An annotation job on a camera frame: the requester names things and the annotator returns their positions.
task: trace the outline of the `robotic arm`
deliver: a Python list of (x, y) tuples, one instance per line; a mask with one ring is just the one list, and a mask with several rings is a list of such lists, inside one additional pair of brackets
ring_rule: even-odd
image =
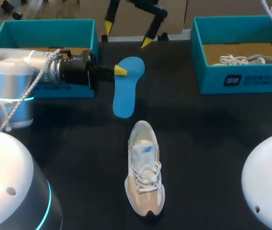
[[(127, 0), (128, 2), (135, 5), (135, 7), (149, 12), (154, 15), (154, 19), (142, 41), (141, 48), (148, 45), (154, 40), (156, 34), (160, 28), (161, 23), (168, 16), (168, 12), (161, 8), (158, 4), (159, 0)], [(115, 16), (119, 7), (120, 0), (111, 0), (107, 14), (105, 16), (105, 27), (107, 34), (111, 32)]]
[[(67, 54), (67, 59), (63, 58), (63, 53)], [(95, 92), (100, 81), (114, 83), (115, 75), (127, 75), (127, 71), (117, 65), (111, 68), (98, 66), (91, 50), (84, 51), (81, 56), (73, 56), (70, 50), (54, 54), (36, 50), (0, 49), (0, 125), (5, 121), (0, 126), (1, 131), (5, 127), (6, 131), (10, 131), (32, 123), (33, 82), (37, 81), (42, 69), (38, 79), (40, 84), (86, 85)]]

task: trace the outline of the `blue insole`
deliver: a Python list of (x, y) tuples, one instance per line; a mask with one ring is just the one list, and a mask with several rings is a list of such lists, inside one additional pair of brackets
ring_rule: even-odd
[(120, 118), (128, 118), (134, 111), (136, 84), (145, 72), (145, 64), (138, 57), (127, 57), (118, 66), (127, 70), (127, 76), (115, 76), (113, 113)]

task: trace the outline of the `table surface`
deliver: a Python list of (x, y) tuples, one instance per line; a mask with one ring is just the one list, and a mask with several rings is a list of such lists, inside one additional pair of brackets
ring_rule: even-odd
[[(131, 118), (113, 114), (114, 86), (94, 99), (40, 99), (34, 123), (11, 134), (29, 149), (58, 195), (63, 230), (265, 230), (249, 210), (241, 172), (272, 136), (272, 93), (200, 95), (189, 41), (103, 43), (102, 64), (141, 57), (145, 74)], [(160, 147), (161, 218), (139, 218), (125, 194), (127, 140), (147, 120)]]

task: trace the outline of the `sneaker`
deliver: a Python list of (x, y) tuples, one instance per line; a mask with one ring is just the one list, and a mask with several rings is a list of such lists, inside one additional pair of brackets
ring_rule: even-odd
[(272, 64), (272, 57), (263, 55), (253, 55), (251, 57), (233, 57), (233, 55), (221, 56), (220, 63), (213, 66), (220, 65), (265, 65)]
[(151, 125), (138, 121), (128, 141), (128, 176), (125, 180), (127, 198), (140, 216), (157, 216), (165, 203), (161, 183), (159, 145)]

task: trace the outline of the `teal box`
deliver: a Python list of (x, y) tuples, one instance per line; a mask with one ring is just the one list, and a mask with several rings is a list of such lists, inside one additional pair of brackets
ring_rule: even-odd
[(226, 16), (194, 19), (192, 56), (201, 94), (272, 92), (272, 64), (208, 65), (203, 45), (240, 43), (272, 43), (270, 17)]
[[(94, 20), (4, 21), (0, 27), (0, 48), (84, 47), (98, 54), (99, 41)], [(93, 97), (88, 86), (37, 85), (36, 98)]]

